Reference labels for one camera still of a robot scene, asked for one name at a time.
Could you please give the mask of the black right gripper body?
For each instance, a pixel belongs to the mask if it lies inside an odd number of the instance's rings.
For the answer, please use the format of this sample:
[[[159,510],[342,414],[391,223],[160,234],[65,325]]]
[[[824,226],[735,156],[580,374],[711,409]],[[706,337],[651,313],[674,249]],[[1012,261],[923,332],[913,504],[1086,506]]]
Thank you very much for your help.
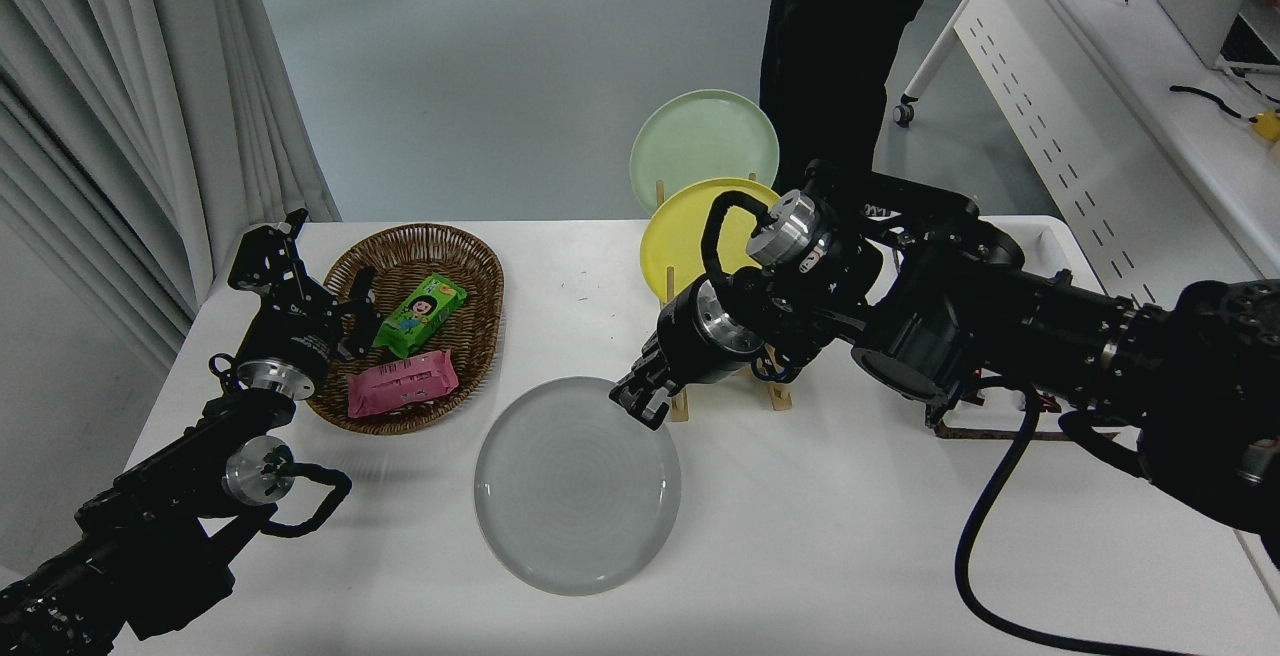
[[[690,284],[662,310],[655,336],[672,390],[713,384],[739,372],[739,324],[713,284]]]

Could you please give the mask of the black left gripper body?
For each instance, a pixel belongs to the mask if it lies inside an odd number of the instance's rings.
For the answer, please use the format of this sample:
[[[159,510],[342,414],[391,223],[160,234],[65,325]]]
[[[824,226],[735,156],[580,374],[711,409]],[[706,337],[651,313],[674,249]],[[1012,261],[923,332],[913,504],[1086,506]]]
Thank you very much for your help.
[[[323,384],[342,336],[335,299],[262,300],[236,354],[241,384]]]

